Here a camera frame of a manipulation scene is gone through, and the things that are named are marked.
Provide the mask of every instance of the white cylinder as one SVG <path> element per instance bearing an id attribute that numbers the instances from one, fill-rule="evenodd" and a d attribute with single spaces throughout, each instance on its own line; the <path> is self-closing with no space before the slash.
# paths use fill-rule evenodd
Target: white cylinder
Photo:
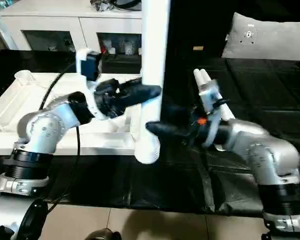
<path id="1" fill-rule="evenodd" d="M 205 81 L 205 79 L 203 78 L 201 72 L 199 71 L 199 69 L 195 69 L 193 70 L 193 74 L 194 74 L 194 78 L 195 78 L 195 81 L 196 81 L 196 84 L 198 86 L 198 88 L 201 86 L 201 85 L 204 85 L 206 84 L 207 82 Z"/>
<path id="2" fill-rule="evenodd" d="M 142 84 L 164 86 L 170 0 L 142 0 Z M 152 164 L 160 154 L 157 136 L 146 123 L 159 121 L 162 93 L 141 105 L 139 138 L 134 155 L 143 164 Z"/>

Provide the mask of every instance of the shelf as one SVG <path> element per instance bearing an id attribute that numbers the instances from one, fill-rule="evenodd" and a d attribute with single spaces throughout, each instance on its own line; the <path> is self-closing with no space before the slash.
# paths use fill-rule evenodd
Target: shelf
<path id="1" fill-rule="evenodd" d="M 21 0 L 0 11 L 1 16 L 141 19 L 141 11 L 114 9 L 98 12 L 90 0 Z"/>

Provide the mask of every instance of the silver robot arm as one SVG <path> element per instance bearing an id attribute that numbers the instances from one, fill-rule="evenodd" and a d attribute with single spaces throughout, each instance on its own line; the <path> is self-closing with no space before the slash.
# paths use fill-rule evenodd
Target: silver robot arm
<path id="1" fill-rule="evenodd" d="M 199 86 L 208 111 L 209 131 L 203 143 L 222 145 L 246 160 L 258 184 L 263 219 L 270 229 L 265 240 L 300 239 L 300 157 L 288 141 L 271 136 L 260 125 L 240 119 L 222 121 L 216 81 Z"/>
<path id="2" fill-rule="evenodd" d="M 160 95 L 159 86 L 142 85 L 140 78 L 123 84 L 115 79 L 99 83 L 100 60 L 101 55 L 89 49 L 77 52 L 81 91 L 58 97 L 19 121 L 19 139 L 0 175 L 0 240 L 40 237 L 48 206 L 39 196 L 49 182 L 48 169 L 57 144 L 69 129 L 92 118 L 121 116 L 126 107 Z"/>

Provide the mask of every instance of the black table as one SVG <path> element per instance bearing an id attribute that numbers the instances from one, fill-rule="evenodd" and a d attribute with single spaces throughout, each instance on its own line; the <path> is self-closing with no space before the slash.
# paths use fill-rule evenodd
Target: black table
<path id="1" fill-rule="evenodd" d="M 73 60 L 74 55 L 65 52 L 2 51 L 0 95 L 19 70 L 60 72 Z M 140 69 L 136 62 L 112 61 L 106 72 Z M 228 105 L 237 118 L 262 125 L 300 152 L 300 62 L 196 56 L 191 62 L 167 62 L 163 102 L 198 103 L 194 68 L 205 68 L 218 79 L 221 94 L 230 99 Z M 60 196 L 74 162 L 75 156 L 54 157 L 48 200 Z M 134 156 L 82 156 L 71 191 L 62 202 L 250 217 L 259 217 L 262 210 L 257 185 L 242 159 L 213 149 L 187 149 L 172 141 L 161 142 L 160 158 L 152 165 L 141 164 Z"/>

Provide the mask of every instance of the small object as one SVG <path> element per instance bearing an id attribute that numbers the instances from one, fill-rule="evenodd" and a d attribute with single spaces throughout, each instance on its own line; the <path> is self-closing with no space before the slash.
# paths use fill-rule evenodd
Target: small object
<path id="1" fill-rule="evenodd" d="M 90 3 L 98 12 L 110 11 L 114 8 L 111 0 L 90 0 Z"/>
<path id="2" fill-rule="evenodd" d="M 104 39 L 102 41 L 103 41 L 103 45 L 105 46 L 105 48 L 109 51 L 109 49 L 112 48 L 111 39 Z"/>
<path id="3" fill-rule="evenodd" d="M 132 41 L 128 41 L 124 44 L 124 54 L 133 55 L 135 52 L 135 44 Z"/>
<path id="4" fill-rule="evenodd" d="M 193 51 L 203 51 L 204 46 L 193 46 Z"/>
<path id="5" fill-rule="evenodd" d="M 48 46 L 48 50 L 49 50 L 50 52 L 57 52 L 57 51 L 58 51 L 58 48 L 57 48 L 57 46 Z"/>
<path id="6" fill-rule="evenodd" d="M 119 36 L 118 37 L 118 42 L 119 42 L 119 49 L 118 52 L 120 54 L 124 54 L 125 53 L 125 42 L 126 42 L 126 38 L 125 36 Z"/>
<path id="7" fill-rule="evenodd" d="M 108 53 L 109 54 L 116 54 L 116 49 L 114 47 L 111 47 L 110 49 L 108 49 Z"/>

